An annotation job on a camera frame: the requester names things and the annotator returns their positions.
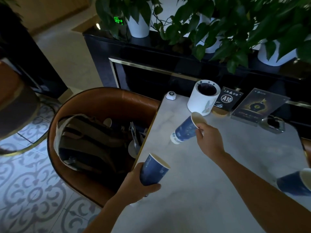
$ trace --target table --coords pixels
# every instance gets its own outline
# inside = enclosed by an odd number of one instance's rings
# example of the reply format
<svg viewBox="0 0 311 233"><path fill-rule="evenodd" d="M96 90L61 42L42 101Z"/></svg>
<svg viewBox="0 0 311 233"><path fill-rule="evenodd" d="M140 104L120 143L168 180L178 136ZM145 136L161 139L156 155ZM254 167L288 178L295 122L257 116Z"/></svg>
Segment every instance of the table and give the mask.
<svg viewBox="0 0 311 233"><path fill-rule="evenodd" d="M163 99L138 162L153 152L171 169L161 180L160 191L135 207L127 206L112 232L264 232L222 170L206 157L191 138L173 144L170 134L189 115L188 97ZM219 129L226 152L251 171L273 184L275 179L307 168L295 128L276 135L214 114L205 116ZM311 210L311 198L295 197Z"/></svg>

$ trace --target finger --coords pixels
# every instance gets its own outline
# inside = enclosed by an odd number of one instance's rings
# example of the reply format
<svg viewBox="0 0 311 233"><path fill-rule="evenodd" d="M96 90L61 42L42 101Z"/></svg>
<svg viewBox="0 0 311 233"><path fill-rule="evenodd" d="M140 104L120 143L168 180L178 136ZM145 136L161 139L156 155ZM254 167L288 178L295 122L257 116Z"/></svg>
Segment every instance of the finger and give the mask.
<svg viewBox="0 0 311 233"><path fill-rule="evenodd" d="M199 129L202 129L203 131L206 131L206 130L208 130L208 129L213 129L214 127L212 127L212 126L210 126L210 125L208 125L208 124L206 124L206 123L198 123L197 124L197 127L199 128Z"/></svg>
<svg viewBox="0 0 311 233"><path fill-rule="evenodd" d="M153 193L161 189L161 184L158 183L158 184L149 185L147 186L147 188L148 188L149 193Z"/></svg>
<svg viewBox="0 0 311 233"><path fill-rule="evenodd" d="M142 166L143 166L143 165L144 165L144 162L138 163L138 164L135 166L133 172L134 172L134 173L140 173L140 170L142 169Z"/></svg>
<svg viewBox="0 0 311 233"><path fill-rule="evenodd" d="M201 133L199 129L196 129L195 133L196 133L196 138L198 142L203 139L203 134Z"/></svg>

